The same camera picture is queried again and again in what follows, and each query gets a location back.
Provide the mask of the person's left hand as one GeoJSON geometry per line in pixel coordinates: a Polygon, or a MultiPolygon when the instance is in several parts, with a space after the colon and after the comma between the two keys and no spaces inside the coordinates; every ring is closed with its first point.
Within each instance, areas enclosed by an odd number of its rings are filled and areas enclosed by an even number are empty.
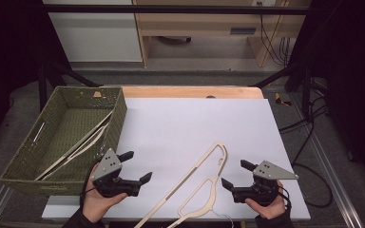
{"type": "Polygon", "coordinates": [[[105,198],[97,192],[91,180],[91,176],[97,166],[98,163],[93,166],[90,174],[87,176],[86,189],[84,190],[85,199],[82,209],[83,215],[92,223],[98,222],[112,206],[120,203],[127,197],[127,193],[122,193],[112,198],[105,198]]]}

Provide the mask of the black curtain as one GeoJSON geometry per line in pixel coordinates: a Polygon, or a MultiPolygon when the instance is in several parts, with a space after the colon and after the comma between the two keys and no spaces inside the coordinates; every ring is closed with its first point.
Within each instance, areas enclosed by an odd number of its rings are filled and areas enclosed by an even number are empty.
{"type": "Polygon", "coordinates": [[[291,56],[327,83],[334,122],[365,166],[365,0],[312,0],[291,56]]]}
{"type": "Polygon", "coordinates": [[[0,124],[15,89],[38,79],[44,64],[70,67],[43,0],[0,0],[0,124]]]}

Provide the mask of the black frame strut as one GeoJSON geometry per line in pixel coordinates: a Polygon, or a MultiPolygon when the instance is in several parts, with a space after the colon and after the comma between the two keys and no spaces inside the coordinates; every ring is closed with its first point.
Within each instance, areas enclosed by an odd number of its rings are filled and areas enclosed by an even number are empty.
{"type": "Polygon", "coordinates": [[[306,119],[310,119],[311,111],[309,105],[311,92],[311,74],[310,70],[305,64],[291,64],[286,68],[272,74],[268,78],[255,83],[252,85],[252,87],[263,88],[284,76],[288,76],[288,80],[284,86],[287,92],[294,92],[299,88],[299,86],[302,86],[301,113],[306,119]]]}
{"type": "Polygon", "coordinates": [[[64,76],[69,76],[70,78],[76,80],[84,86],[100,86],[99,84],[90,81],[89,79],[83,77],[82,75],[76,73],[68,67],[62,66],[56,62],[45,62],[41,65],[38,71],[40,110],[43,110],[48,101],[47,83],[50,83],[53,88],[55,88],[56,86],[66,86],[67,83],[64,80],[64,76]]]}

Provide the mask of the black horizontal frame bar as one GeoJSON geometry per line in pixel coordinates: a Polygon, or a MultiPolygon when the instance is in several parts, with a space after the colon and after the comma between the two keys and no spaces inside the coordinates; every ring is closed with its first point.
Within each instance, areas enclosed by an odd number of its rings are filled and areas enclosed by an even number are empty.
{"type": "Polygon", "coordinates": [[[308,15],[309,8],[287,7],[226,7],[226,6],[168,6],[168,5],[64,5],[43,4],[46,12],[75,13],[188,13],[188,14],[265,14],[265,15],[308,15]]]}

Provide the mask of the beige plastic clothes hanger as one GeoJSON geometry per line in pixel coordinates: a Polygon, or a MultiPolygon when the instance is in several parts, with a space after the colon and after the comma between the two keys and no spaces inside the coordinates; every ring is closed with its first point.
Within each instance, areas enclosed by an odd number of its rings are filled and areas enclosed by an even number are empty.
{"type": "Polygon", "coordinates": [[[65,152],[57,161],[43,171],[36,180],[45,181],[54,173],[59,171],[69,162],[85,153],[91,146],[100,140],[106,128],[109,125],[110,118],[113,112],[110,111],[101,121],[99,121],[91,130],[89,130],[84,137],[82,137],[76,144],[74,144],[67,152],[65,152]]]}
{"type": "Polygon", "coordinates": [[[163,207],[163,205],[168,202],[173,195],[175,195],[178,190],[186,183],[186,181],[200,168],[200,166],[208,159],[208,157],[217,149],[221,150],[221,157],[218,161],[218,169],[216,174],[211,178],[205,178],[197,188],[191,193],[191,195],[183,202],[183,204],[178,209],[179,218],[175,220],[172,224],[166,228],[175,228],[187,219],[196,219],[206,215],[208,212],[214,210],[214,205],[217,198],[217,187],[216,184],[221,177],[221,172],[227,162],[228,152],[224,144],[221,142],[215,142],[212,144],[208,150],[201,156],[201,158],[192,166],[192,168],[170,189],[170,191],[161,198],[157,204],[155,204],[150,211],[133,227],[133,228],[143,228],[143,226],[163,207]],[[182,209],[186,204],[193,199],[193,197],[199,192],[199,190],[207,183],[210,183],[209,197],[201,208],[198,210],[189,212],[187,214],[182,213],[182,209]]]}

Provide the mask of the white cabinet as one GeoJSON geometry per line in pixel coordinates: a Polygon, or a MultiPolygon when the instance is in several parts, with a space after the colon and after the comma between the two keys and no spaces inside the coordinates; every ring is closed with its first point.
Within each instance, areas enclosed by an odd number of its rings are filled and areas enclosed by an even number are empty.
{"type": "Polygon", "coordinates": [[[142,61],[133,13],[50,12],[48,15],[72,63],[142,61]]]}

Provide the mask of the white sheet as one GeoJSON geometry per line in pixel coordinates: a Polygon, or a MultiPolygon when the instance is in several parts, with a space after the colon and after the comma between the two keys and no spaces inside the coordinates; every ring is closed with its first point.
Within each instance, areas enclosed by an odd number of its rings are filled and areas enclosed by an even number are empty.
{"type": "MultiPolygon", "coordinates": [[[[225,145],[227,162],[221,172],[236,186],[253,182],[241,160],[253,164],[269,161],[286,170],[292,168],[271,107],[265,99],[138,99],[126,101],[125,123],[118,153],[133,151],[125,161],[121,176],[136,180],[148,172],[150,182],[137,197],[129,197],[113,206],[107,220],[139,222],[158,201],[192,168],[208,148],[217,142],[225,145]]],[[[153,216],[155,220],[174,222],[178,209],[205,179],[216,174],[221,150],[217,148],[186,183],[153,216]]],[[[214,210],[202,216],[210,220],[253,219],[255,212],[244,203],[235,203],[231,193],[216,184],[214,210]]],[[[195,211],[206,203],[207,182],[182,209],[195,211]]]]}

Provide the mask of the person's right hand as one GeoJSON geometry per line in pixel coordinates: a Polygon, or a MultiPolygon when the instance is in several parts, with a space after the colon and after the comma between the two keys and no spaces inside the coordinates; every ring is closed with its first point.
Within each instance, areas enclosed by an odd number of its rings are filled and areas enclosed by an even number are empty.
{"type": "Polygon", "coordinates": [[[286,206],[284,203],[283,195],[283,184],[278,180],[277,185],[279,187],[279,193],[276,198],[273,200],[271,204],[268,206],[261,206],[257,202],[252,199],[246,199],[245,203],[257,212],[262,219],[277,219],[277,218],[284,218],[287,216],[286,206]]]}

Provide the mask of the wooden table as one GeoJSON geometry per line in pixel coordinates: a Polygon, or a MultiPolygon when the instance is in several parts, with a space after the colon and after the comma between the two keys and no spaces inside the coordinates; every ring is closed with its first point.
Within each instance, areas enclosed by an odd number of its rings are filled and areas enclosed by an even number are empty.
{"type": "Polygon", "coordinates": [[[264,98],[259,88],[248,86],[129,85],[123,92],[126,98],[264,98]]]}

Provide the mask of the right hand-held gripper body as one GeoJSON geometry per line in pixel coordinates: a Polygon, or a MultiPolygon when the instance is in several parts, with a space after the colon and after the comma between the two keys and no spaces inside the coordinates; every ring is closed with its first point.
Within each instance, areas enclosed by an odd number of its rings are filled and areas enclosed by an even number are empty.
{"type": "Polygon", "coordinates": [[[256,169],[252,172],[254,183],[250,187],[234,187],[232,190],[235,203],[245,203],[251,199],[259,205],[269,205],[279,193],[277,181],[297,180],[298,175],[283,169],[269,161],[255,164],[256,169]]]}

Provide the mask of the green woven basket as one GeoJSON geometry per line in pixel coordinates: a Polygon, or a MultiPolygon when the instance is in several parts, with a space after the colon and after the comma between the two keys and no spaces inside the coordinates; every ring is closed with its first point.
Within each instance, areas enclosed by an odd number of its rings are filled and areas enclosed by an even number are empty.
{"type": "Polygon", "coordinates": [[[126,112],[119,87],[56,87],[0,181],[23,194],[77,195],[90,166],[107,149],[118,147],[126,112]],[[109,125],[99,141],[48,179],[36,180],[110,111],[109,125]]]}

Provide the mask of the light wooden desk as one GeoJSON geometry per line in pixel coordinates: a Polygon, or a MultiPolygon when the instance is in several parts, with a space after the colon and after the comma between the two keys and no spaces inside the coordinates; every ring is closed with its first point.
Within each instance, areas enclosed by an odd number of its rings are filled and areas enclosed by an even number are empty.
{"type": "MultiPolygon", "coordinates": [[[[132,0],[135,5],[287,7],[308,8],[312,0],[132,0]]],[[[155,36],[243,36],[250,42],[259,67],[278,51],[280,37],[296,39],[303,15],[170,14],[137,13],[138,31],[144,39],[155,36]]]]}

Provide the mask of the yellow and black tool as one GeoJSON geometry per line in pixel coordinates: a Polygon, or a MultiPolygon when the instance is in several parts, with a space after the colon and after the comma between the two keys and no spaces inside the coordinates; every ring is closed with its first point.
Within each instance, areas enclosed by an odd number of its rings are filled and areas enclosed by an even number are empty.
{"type": "Polygon", "coordinates": [[[275,93],[275,102],[276,104],[279,104],[279,105],[285,105],[285,106],[291,106],[292,103],[291,102],[285,102],[281,99],[280,97],[280,94],[279,93],[275,93]]]}

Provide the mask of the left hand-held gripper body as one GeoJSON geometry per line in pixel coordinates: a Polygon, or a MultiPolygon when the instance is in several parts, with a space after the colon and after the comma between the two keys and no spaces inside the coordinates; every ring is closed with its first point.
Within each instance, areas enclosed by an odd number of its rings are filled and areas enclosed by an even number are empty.
{"type": "Polygon", "coordinates": [[[91,176],[92,183],[98,193],[105,198],[112,198],[122,193],[129,197],[137,197],[141,183],[138,180],[123,180],[120,173],[123,161],[119,161],[116,152],[109,148],[91,176]]]}

